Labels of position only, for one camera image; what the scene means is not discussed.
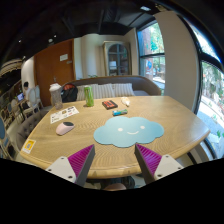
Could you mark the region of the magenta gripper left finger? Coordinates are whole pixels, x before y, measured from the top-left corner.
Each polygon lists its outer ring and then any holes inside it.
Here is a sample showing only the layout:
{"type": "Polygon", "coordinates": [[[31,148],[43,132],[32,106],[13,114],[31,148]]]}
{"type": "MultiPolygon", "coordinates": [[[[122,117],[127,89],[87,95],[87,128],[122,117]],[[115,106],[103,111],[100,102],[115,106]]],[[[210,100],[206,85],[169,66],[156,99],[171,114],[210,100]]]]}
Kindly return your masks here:
{"type": "Polygon", "coordinates": [[[95,146],[90,145],[69,157],[59,157],[47,168],[47,171],[74,184],[83,186],[94,156],[95,146]]]}

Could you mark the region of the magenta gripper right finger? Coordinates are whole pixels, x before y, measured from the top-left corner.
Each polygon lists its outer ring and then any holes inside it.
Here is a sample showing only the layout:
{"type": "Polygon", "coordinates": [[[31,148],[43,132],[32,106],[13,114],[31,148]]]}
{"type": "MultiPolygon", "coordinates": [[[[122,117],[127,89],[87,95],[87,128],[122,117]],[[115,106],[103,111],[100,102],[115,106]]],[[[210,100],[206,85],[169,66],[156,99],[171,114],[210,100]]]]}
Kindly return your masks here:
{"type": "Polygon", "coordinates": [[[140,144],[135,145],[134,154],[146,184],[183,169],[183,166],[172,156],[168,154],[160,155],[140,144]]]}

